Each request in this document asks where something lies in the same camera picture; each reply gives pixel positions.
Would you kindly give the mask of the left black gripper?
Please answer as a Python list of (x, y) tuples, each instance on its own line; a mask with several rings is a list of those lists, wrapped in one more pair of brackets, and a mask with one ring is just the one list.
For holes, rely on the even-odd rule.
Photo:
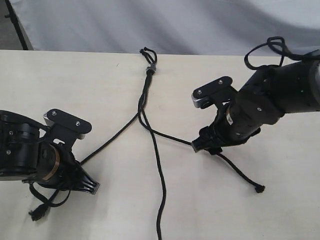
[(61, 191), (77, 191), (95, 195), (100, 183), (95, 181), (63, 144), (40, 142), (23, 145), (23, 169), (28, 175), (23, 183), (37, 183)]

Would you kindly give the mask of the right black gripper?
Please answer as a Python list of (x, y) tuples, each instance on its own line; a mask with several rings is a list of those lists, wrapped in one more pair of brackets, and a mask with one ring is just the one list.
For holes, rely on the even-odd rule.
[(237, 97), (217, 109), (214, 121), (200, 129), (191, 142), (193, 150), (208, 151), (212, 156), (222, 153), (222, 147), (238, 146), (258, 134), (262, 125), (262, 103), (252, 97)]

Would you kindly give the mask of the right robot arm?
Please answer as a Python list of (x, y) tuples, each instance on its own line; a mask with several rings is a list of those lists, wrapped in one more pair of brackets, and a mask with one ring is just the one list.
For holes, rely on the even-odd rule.
[(224, 147), (245, 144), (260, 133), (262, 125), (274, 125), (286, 114), (318, 112), (320, 52), (299, 55), (284, 66), (263, 65), (240, 90), (232, 82), (222, 76), (193, 91), (196, 108), (217, 108), (213, 122), (191, 142), (195, 152), (216, 155)]

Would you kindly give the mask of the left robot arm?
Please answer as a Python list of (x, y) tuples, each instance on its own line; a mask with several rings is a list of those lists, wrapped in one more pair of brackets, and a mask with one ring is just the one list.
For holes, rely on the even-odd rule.
[(43, 118), (45, 124), (1, 110), (0, 179), (94, 195), (100, 184), (72, 152), (76, 140), (82, 140), (92, 125), (56, 108), (47, 111)]

